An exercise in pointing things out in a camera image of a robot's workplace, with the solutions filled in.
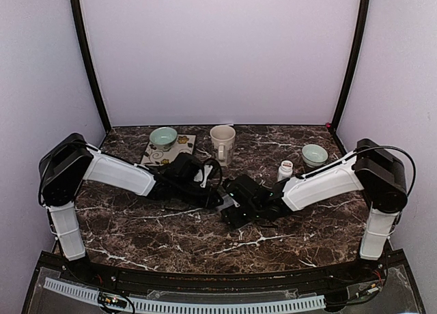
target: black frame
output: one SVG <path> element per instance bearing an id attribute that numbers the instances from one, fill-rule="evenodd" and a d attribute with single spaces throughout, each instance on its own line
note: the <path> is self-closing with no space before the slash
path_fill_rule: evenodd
<path id="1" fill-rule="evenodd" d="M 70 3 L 73 13 L 74 26 L 76 27 L 77 40 L 79 41 L 79 46 L 81 48 L 83 65 L 87 71 L 89 86 L 91 87 L 94 102 L 96 103 L 103 128 L 105 132 L 108 133 L 112 129 L 111 122 L 109 121 L 108 113 L 104 106 L 102 93 L 100 92 L 100 88 L 98 86 L 96 72 L 94 71 L 94 65 L 91 59 L 91 52 L 89 51 L 85 24 L 83 23 L 81 0 L 70 0 Z"/>
<path id="2" fill-rule="evenodd" d="M 387 251 L 389 267 L 404 265 L 410 281 L 414 298 L 420 313 L 425 308 L 412 271 L 404 251 Z M 31 297 L 41 267 L 61 272 L 61 278 L 78 282 L 67 270 L 64 270 L 65 259 L 59 255 L 41 252 L 40 259 L 33 271 L 32 280 L 27 290 L 22 314 L 29 310 Z M 277 273 L 260 274 L 180 274 L 165 272 L 140 271 L 117 268 L 102 264 L 92 264 L 99 272 L 105 286 L 128 296 L 132 294 L 147 294 L 150 290 L 195 292 L 195 293 L 244 293 L 259 291 L 274 291 L 297 289 L 300 294 L 315 292 L 318 295 L 342 292 L 350 283 L 329 281 L 326 279 L 333 272 L 345 270 L 350 263 L 335 264 L 314 269 L 292 270 Z"/>
<path id="3" fill-rule="evenodd" d="M 85 69 L 88 75 L 89 85 L 93 93 L 94 101 L 96 103 L 100 120 L 104 126 L 106 133 L 111 129 L 111 122 L 109 121 L 107 110 L 104 106 L 104 101 L 100 88 L 98 86 L 96 72 L 94 71 L 94 65 L 91 59 L 91 53 L 89 51 L 89 45 L 87 41 L 87 35 L 85 31 L 85 24 L 83 22 L 81 1 L 80 0 L 70 0 L 71 8 L 74 18 L 74 25 L 76 26 L 77 39 L 79 41 L 79 46 L 81 47 L 82 60 L 85 65 Z M 361 49 L 361 43 L 363 41 L 363 34 L 365 29 L 365 23 L 367 18 L 367 11 L 369 9 L 370 0 L 360 0 L 360 6 L 358 9 L 358 18 L 356 20 L 354 40 L 352 42 L 352 49 L 350 51 L 348 66 L 346 68 L 346 73 L 343 80 L 343 86 L 340 91 L 337 106 L 335 108 L 334 116 L 331 123 L 326 126 L 333 135 L 335 143 L 339 147 L 342 154 L 346 153 L 344 145 L 341 143 L 339 137 L 337 136 L 337 129 L 339 127 L 341 116 L 343 115 L 346 102 L 348 100 L 350 87 L 352 85 L 352 80 L 354 78 L 354 73 L 356 69 L 356 64 L 358 62 L 358 56 Z"/>

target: patterned coaster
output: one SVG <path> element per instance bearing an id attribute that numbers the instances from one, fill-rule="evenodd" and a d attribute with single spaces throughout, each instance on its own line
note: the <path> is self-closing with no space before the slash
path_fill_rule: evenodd
<path id="1" fill-rule="evenodd" d="M 148 143 L 141 159 L 142 165 L 160 166 L 173 162 L 180 152 L 192 154 L 196 136 L 191 134 L 180 134 L 175 144 L 168 150 L 156 149 L 152 143 Z"/>

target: mug handle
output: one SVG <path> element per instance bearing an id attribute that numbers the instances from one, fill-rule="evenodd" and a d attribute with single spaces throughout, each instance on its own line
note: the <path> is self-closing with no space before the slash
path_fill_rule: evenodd
<path id="1" fill-rule="evenodd" d="M 225 146 L 219 145 L 218 146 L 218 160 L 223 162 L 225 160 Z"/>

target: bottle cap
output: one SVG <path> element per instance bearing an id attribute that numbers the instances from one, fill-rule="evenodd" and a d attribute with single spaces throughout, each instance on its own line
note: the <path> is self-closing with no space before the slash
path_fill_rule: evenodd
<path id="1" fill-rule="evenodd" d="M 290 162 L 289 160 L 284 160 L 284 161 L 281 163 L 281 167 L 282 167 L 282 169 L 283 169 L 284 171 L 286 171 L 286 172 L 291 172 L 291 171 L 293 171 L 293 163 Z"/>

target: white bottle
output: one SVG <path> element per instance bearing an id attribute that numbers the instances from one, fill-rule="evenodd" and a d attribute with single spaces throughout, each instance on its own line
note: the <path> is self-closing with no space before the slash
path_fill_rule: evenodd
<path id="1" fill-rule="evenodd" d="M 278 170 L 278 181 L 282 181 L 293 175 L 293 163 L 289 160 L 284 160 Z"/>

